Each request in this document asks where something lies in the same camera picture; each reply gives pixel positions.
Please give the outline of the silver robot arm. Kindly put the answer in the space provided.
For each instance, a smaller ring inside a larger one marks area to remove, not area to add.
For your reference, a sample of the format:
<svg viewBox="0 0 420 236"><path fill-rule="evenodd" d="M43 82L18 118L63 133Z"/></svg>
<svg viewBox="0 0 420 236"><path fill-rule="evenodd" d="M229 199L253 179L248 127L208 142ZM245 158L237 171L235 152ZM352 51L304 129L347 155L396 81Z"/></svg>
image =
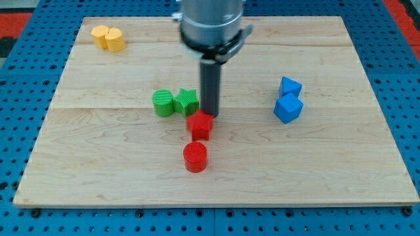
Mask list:
<svg viewBox="0 0 420 236"><path fill-rule="evenodd" d="M182 0L171 17L178 23L180 42L192 58L224 64L242 49L252 33L242 27L244 0Z"/></svg>

